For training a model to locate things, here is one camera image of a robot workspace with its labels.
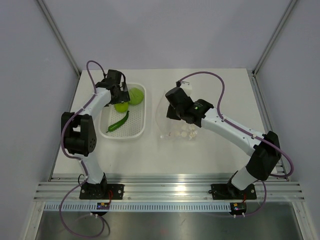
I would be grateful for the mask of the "clear dotted zip bag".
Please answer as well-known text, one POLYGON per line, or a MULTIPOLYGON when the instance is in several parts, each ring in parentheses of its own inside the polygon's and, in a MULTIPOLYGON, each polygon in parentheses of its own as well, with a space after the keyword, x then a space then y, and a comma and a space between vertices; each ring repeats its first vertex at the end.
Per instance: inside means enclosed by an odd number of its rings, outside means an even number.
POLYGON ((167 118, 167 111, 170 105, 165 94, 166 91, 164 90, 155 111, 155 122, 159 129, 159 138, 168 141, 194 141, 198 134, 194 124, 167 118))

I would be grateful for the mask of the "green cabbage toy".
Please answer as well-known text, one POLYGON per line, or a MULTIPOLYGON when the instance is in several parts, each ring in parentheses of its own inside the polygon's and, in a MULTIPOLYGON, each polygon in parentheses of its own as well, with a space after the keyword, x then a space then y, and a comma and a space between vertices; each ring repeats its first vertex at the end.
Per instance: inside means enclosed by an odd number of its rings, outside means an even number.
POLYGON ((133 87, 129 90, 129 97, 130 101, 128 103, 130 105, 139 105, 144 100, 144 93, 140 89, 133 87))

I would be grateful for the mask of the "light green apple toy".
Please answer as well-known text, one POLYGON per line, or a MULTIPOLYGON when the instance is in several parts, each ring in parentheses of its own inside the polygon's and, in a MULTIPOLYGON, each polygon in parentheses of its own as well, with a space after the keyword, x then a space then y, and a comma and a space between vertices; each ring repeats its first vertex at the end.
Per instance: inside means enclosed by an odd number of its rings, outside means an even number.
POLYGON ((114 109, 118 113, 126 113, 129 109, 129 103, 128 102, 117 103, 114 105, 114 109))

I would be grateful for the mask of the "green chili pepper toy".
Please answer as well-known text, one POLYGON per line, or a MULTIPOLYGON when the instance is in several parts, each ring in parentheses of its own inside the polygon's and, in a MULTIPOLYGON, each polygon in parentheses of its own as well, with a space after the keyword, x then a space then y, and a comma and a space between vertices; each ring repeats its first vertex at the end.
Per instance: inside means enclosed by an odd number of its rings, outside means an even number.
POLYGON ((119 120, 119 121, 117 121, 116 123, 114 123, 114 124, 112 124, 112 125, 110 125, 108 128, 107 128, 107 133, 109 133, 109 132, 114 132, 115 130, 117 130, 117 129, 119 129, 121 126, 123 126, 125 123, 126 123, 126 121, 128 120, 128 118, 129 118, 129 113, 130 113, 130 111, 128 110, 126 113, 125 113, 125 116, 121 119, 121 120, 119 120))

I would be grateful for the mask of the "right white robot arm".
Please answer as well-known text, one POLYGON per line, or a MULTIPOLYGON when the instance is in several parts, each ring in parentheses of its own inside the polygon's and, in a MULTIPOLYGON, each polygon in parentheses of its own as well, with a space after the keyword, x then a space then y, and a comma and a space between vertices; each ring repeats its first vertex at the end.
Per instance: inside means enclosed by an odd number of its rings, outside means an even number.
POLYGON ((248 163, 236 171, 227 183, 212 191, 213 199, 240 200, 248 197, 256 181, 265 181, 281 158, 277 134, 237 126, 230 120, 222 118, 218 109, 211 103, 198 99, 193 101, 181 87, 174 87, 165 94, 169 102, 167 118, 183 120, 199 128, 212 131, 230 141, 249 157, 248 163))

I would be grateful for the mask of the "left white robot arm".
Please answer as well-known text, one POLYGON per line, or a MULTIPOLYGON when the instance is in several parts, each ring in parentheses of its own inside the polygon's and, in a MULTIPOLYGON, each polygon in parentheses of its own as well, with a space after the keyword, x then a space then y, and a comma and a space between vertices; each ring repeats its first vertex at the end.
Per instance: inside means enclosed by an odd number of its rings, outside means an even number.
POLYGON ((81 191, 103 199, 108 194, 105 173, 93 152, 97 145, 94 125, 100 111, 109 105, 130 101, 125 75, 110 69, 104 78, 93 84, 93 94, 76 112, 64 112, 61 116, 61 149, 67 158, 79 161, 84 170, 81 191))

